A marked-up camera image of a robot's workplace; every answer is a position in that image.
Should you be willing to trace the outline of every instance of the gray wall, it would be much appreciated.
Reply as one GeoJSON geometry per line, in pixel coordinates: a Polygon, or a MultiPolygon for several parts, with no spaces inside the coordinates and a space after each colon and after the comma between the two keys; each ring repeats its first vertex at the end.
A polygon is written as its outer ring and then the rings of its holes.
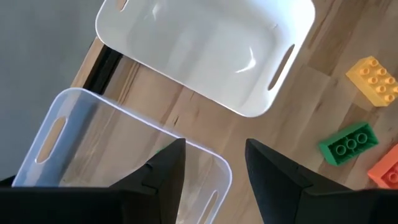
{"type": "Polygon", "coordinates": [[[95,37],[103,0],[0,1],[0,179],[16,174],[95,37]]]}

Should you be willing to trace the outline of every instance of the black baseboard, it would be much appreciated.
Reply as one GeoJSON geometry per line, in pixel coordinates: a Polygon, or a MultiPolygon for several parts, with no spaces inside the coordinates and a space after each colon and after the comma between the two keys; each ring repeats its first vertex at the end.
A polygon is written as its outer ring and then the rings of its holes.
{"type": "Polygon", "coordinates": [[[83,88],[102,95],[122,56],[121,53],[104,45],[83,88]]]}

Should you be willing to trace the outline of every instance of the green lego brick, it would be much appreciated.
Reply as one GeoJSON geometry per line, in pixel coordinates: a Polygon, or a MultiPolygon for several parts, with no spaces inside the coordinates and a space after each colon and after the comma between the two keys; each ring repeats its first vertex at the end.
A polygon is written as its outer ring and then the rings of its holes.
{"type": "Polygon", "coordinates": [[[318,145],[326,161],[339,166],[377,144],[379,141],[370,125],[360,122],[348,126],[318,145]]]}

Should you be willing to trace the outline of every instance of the plastic storage bin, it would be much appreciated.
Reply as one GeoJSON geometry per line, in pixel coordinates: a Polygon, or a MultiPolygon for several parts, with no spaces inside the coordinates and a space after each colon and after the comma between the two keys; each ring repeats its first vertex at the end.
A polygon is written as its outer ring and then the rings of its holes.
{"type": "Polygon", "coordinates": [[[311,0],[117,5],[96,18],[107,46],[247,117],[271,107],[315,19],[311,0]]]}
{"type": "MultiPolygon", "coordinates": [[[[52,103],[13,186],[108,187],[177,138],[101,96],[67,89],[52,103]]],[[[211,222],[231,185],[231,169],[222,157],[189,141],[185,164],[177,223],[199,222],[214,195],[211,222]]]]}

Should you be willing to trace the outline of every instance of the bin handle hole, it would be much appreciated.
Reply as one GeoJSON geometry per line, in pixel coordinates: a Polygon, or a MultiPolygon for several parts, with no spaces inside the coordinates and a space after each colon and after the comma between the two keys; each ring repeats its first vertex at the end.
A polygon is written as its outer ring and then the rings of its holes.
{"type": "Polygon", "coordinates": [[[129,0],[116,0],[116,9],[123,11],[128,1],[129,0]]]}
{"type": "Polygon", "coordinates": [[[206,221],[207,221],[207,219],[209,217],[209,214],[212,211],[212,209],[213,209],[213,207],[214,207],[214,205],[215,205],[215,203],[217,201],[217,198],[218,198],[218,192],[214,191],[213,194],[211,195],[211,198],[209,199],[209,201],[207,201],[207,205],[205,207],[205,210],[203,211],[202,216],[199,219],[198,223],[200,223],[200,224],[206,223],[206,221]]]}
{"type": "Polygon", "coordinates": [[[54,149],[54,146],[56,145],[66,123],[67,118],[64,116],[59,117],[54,121],[42,147],[40,148],[39,154],[36,157],[36,163],[42,163],[50,157],[50,154],[54,149]]]}
{"type": "Polygon", "coordinates": [[[286,51],[284,57],[282,58],[282,61],[281,61],[280,64],[279,64],[278,69],[277,69],[276,72],[275,72],[274,77],[272,78],[271,82],[270,82],[269,85],[268,85],[268,90],[271,90],[271,89],[275,86],[276,81],[278,81],[278,79],[279,79],[279,77],[280,77],[280,74],[282,73],[282,71],[283,71],[283,69],[284,69],[284,67],[285,67],[285,64],[286,64],[287,60],[289,59],[290,55],[291,55],[292,52],[293,52],[294,46],[295,46],[295,45],[292,44],[292,45],[287,49],[287,51],[286,51]]]}

